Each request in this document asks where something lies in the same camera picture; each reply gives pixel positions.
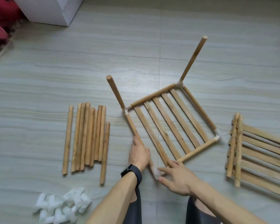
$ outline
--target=pile of white plastic connectors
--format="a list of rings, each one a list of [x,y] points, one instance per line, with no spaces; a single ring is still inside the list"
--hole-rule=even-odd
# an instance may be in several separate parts
[[[36,202],[35,212],[40,210],[39,224],[59,224],[77,221],[76,213],[83,213],[91,199],[84,193],[84,188],[74,188],[62,197],[41,193]]]

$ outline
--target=smartwatch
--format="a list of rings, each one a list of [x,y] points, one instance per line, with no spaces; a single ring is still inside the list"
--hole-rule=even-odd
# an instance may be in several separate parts
[[[121,175],[121,177],[123,177],[130,171],[134,172],[137,177],[137,180],[138,180],[137,185],[136,185],[136,188],[137,188],[142,181],[142,174],[138,167],[134,166],[133,164],[130,164],[120,175]]]

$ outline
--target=hand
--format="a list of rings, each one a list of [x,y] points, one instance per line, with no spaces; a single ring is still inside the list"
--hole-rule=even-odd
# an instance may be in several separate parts
[[[133,137],[132,149],[129,154],[129,164],[138,167],[141,172],[146,168],[150,159],[149,148],[144,148],[136,136]]]
[[[200,182],[200,179],[180,161],[169,160],[170,167],[158,168],[158,170],[165,172],[172,176],[170,181],[164,177],[159,177],[162,185],[166,186],[171,192],[182,196],[189,196],[193,194],[194,188]]]

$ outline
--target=forearm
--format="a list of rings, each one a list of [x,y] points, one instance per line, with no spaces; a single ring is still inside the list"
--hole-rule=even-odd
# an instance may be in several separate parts
[[[94,209],[86,224],[123,223],[136,185],[137,177],[133,172],[123,176]]]
[[[258,218],[246,209],[238,206],[233,201],[222,196],[217,190],[208,183],[200,181],[193,189],[193,194],[216,216],[222,219],[223,223],[233,224],[264,224],[262,219]]]

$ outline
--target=floor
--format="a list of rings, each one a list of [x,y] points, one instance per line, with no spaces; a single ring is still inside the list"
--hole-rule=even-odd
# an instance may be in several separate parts
[[[93,197],[79,216],[85,223],[119,180],[132,141],[106,75],[127,106],[177,81],[202,35],[209,39],[184,83],[223,139],[185,164],[224,196],[280,224],[279,196],[249,184],[235,188],[224,176],[235,112],[280,136],[280,0],[84,0],[69,28],[24,24],[0,59],[0,223],[37,223],[32,210],[40,192],[62,195],[76,186]],[[104,187],[98,164],[61,174],[68,106],[76,111],[87,101],[106,105],[111,122]],[[163,166],[131,115],[153,162]],[[143,223],[185,222],[186,197],[169,192],[148,170],[140,189]]]

